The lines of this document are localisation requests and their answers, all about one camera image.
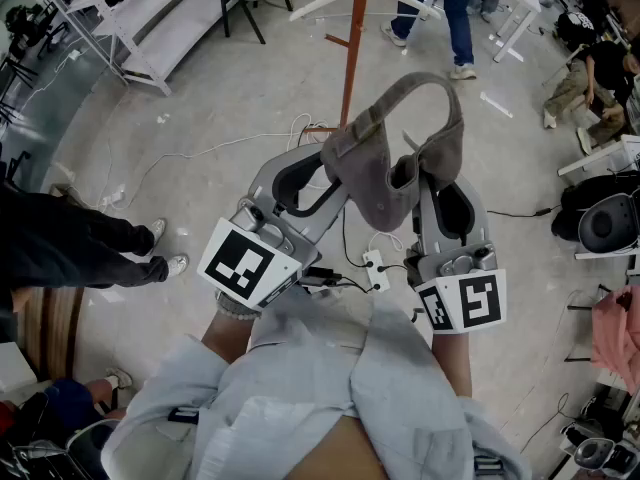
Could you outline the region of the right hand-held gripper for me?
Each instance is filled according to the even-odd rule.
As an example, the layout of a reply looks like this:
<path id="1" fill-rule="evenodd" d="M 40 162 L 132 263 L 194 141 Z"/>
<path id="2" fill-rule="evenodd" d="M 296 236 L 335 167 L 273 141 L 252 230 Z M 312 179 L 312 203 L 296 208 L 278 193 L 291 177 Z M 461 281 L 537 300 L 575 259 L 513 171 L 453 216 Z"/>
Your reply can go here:
<path id="1" fill-rule="evenodd" d="M 412 226 L 417 242 L 404 261 L 407 282 L 433 333 L 465 334 L 505 322 L 506 272 L 486 241 L 487 213 L 471 183 L 459 176 L 437 193 L 431 177 L 421 175 Z M 442 235 L 464 247 L 441 252 Z"/>

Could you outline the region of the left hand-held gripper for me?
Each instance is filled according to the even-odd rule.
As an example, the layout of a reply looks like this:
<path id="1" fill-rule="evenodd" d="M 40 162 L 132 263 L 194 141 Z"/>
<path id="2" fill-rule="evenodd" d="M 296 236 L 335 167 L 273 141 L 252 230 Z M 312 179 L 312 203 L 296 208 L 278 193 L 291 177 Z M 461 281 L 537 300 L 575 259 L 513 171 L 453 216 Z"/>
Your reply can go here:
<path id="1" fill-rule="evenodd" d="M 321 149 L 300 146 L 267 161 L 236 213 L 215 224 L 197 273 L 231 301 L 260 311 L 319 259 L 316 243 L 349 199 L 336 180 L 309 208 L 299 208 L 300 191 L 322 166 Z"/>

